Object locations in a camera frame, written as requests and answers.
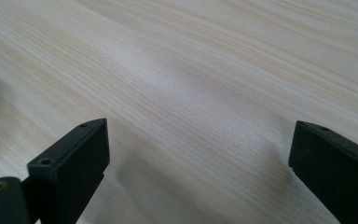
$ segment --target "wood grain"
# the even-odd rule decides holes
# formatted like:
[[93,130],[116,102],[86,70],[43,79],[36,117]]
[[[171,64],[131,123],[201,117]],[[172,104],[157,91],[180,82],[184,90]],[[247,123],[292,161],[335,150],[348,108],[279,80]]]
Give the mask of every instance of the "wood grain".
[[337,223],[295,122],[358,143],[358,1],[0,1],[0,176],[107,118],[79,223]]

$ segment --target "black plastic part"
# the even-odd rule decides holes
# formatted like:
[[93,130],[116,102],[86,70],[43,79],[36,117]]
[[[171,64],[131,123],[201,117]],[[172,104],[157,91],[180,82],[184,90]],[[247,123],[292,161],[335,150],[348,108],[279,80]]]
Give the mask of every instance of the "black plastic part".
[[28,163],[24,181],[32,217],[43,224],[76,223],[109,164],[106,119],[83,123]]
[[0,224],[31,223],[21,182],[16,177],[0,178]]
[[298,121],[289,166],[341,223],[358,223],[358,145]]

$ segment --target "wooden surface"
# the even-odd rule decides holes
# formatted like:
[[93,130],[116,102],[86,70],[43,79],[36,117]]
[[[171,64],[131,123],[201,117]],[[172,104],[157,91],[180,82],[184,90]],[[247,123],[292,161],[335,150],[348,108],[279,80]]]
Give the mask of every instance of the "wooden surface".
[[97,118],[78,223],[337,223],[287,161],[298,119],[358,143],[358,1],[0,1],[0,176]]

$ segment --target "wooden table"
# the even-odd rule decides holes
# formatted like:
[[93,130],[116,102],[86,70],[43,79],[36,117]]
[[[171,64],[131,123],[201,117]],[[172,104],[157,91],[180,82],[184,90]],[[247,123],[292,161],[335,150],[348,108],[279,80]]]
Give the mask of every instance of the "wooden table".
[[0,1],[0,177],[107,118],[78,223],[337,223],[298,119],[358,143],[358,1]]

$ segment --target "light wood tabletop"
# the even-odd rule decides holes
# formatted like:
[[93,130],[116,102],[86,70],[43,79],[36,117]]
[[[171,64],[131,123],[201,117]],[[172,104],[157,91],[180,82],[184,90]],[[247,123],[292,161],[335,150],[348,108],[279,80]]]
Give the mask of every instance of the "light wood tabletop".
[[358,1],[0,1],[0,177],[107,118],[78,223],[338,223],[297,120],[358,143]]

